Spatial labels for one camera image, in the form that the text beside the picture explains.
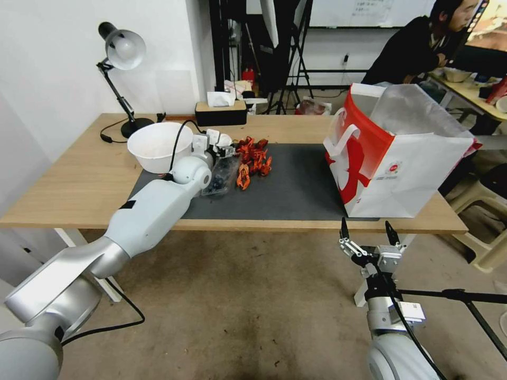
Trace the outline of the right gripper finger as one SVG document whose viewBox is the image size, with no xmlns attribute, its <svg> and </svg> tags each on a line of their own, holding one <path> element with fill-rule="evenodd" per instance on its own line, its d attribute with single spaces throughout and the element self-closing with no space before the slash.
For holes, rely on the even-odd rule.
<svg viewBox="0 0 507 380">
<path fill-rule="evenodd" d="M 389 241 L 389 244 L 396 249 L 401 249 L 401 242 L 398 233 L 396 230 L 392 227 L 392 225 L 389 223 L 389 221 L 385 221 L 384 223 L 385 229 L 386 229 L 386 235 Z"/>
<path fill-rule="evenodd" d="M 358 266 L 366 266 L 369 262 L 368 252 L 350 239 L 346 218 L 341 219 L 339 246 L 341 250 Z"/>
</svg>

